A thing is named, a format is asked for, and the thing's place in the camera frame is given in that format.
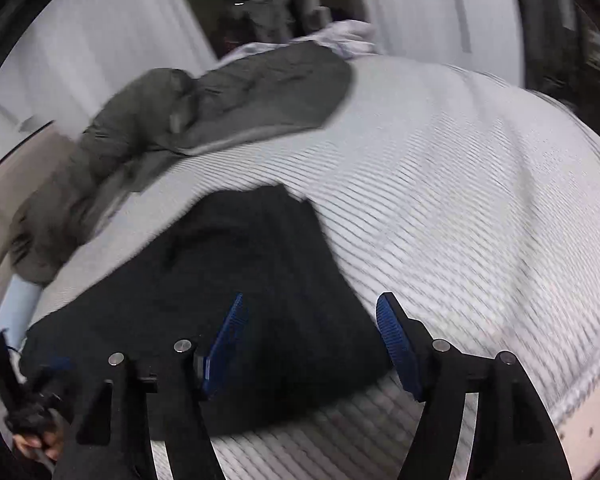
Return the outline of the person left hand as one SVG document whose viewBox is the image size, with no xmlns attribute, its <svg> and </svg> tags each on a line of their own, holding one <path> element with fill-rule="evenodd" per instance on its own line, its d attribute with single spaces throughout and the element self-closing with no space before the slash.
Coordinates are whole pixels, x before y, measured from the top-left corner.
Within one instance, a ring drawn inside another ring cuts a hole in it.
<svg viewBox="0 0 600 480">
<path fill-rule="evenodd" d="M 24 457 L 31 460 L 39 460 L 44 455 L 56 462 L 64 448 L 64 427 L 58 422 L 53 430 L 45 431 L 42 438 L 33 434 L 15 434 L 14 445 Z"/>
</svg>

